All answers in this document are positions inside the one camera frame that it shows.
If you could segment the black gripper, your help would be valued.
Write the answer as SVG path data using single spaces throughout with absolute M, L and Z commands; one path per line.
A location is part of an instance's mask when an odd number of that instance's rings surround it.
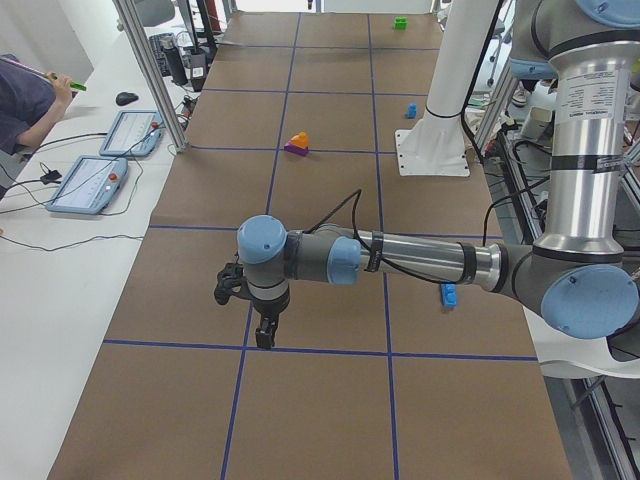
M 251 293 L 251 303 L 254 309 L 262 315 L 260 324 L 255 330 L 256 346 L 258 348 L 274 348 L 278 317 L 289 305 L 290 288 L 288 282 L 280 282 L 272 287 L 262 287 L 248 284 Z

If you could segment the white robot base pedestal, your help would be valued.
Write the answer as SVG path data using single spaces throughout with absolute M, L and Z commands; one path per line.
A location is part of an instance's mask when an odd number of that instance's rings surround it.
M 402 176 L 470 175 L 462 127 L 465 103 L 500 9 L 498 0 L 451 3 L 424 115 L 412 129 L 395 132 Z

